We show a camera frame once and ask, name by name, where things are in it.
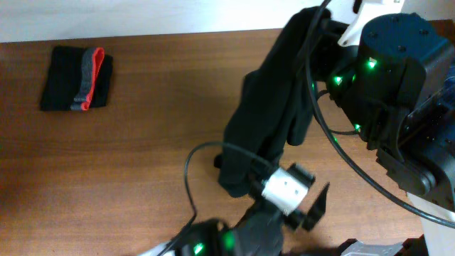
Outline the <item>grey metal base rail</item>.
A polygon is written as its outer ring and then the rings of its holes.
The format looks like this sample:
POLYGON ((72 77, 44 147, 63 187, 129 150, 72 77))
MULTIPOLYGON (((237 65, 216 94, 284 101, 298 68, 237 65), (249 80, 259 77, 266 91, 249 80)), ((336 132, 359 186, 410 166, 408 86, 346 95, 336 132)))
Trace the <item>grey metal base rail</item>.
POLYGON ((424 238, 410 238, 393 245, 368 245, 361 241, 352 242, 342 249, 340 256, 428 256, 424 238))

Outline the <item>black t-shirt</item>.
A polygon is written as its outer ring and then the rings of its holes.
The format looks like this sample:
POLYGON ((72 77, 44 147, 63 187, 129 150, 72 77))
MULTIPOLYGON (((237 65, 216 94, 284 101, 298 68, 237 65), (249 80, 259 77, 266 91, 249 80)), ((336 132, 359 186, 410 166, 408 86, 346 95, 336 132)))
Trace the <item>black t-shirt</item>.
POLYGON ((246 74, 240 103, 223 134, 225 143, 277 163, 285 144, 304 142, 313 110, 306 83, 296 80, 296 59, 316 10, 294 14, 261 66, 246 74))

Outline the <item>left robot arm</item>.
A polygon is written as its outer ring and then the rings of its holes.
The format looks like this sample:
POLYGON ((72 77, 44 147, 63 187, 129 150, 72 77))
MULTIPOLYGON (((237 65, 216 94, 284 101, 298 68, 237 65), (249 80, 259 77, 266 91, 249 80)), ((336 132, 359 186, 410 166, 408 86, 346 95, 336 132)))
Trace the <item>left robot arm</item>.
POLYGON ((281 255, 284 227, 311 231, 325 215, 329 183, 307 212, 299 209, 315 180, 297 164, 277 167, 265 180, 252 179, 254 203, 236 225, 219 218, 189 224, 176 237, 139 255, 281 255))

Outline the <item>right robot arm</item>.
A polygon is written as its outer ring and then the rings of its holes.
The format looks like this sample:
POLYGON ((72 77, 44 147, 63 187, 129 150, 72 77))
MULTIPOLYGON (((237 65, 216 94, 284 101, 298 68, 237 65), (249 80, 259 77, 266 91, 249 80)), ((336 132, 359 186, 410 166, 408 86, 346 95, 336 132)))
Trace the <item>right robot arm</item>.
POLYGON ((309 74, 322 80, 422 220, 401 255, 454 254, 454 46, 417 14, 368 21, 353 46, 347 25, 316 19, 309 74))

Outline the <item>folded black garment red band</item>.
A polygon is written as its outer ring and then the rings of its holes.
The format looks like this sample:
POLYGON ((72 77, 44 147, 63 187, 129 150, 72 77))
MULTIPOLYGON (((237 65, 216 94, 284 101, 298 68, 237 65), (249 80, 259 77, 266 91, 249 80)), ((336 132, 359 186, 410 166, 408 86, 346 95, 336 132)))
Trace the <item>folded black garment red band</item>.
POLYGON ((88 111, 107 105, 113 57, 102 47, 54 47, 41 111, 88 111))

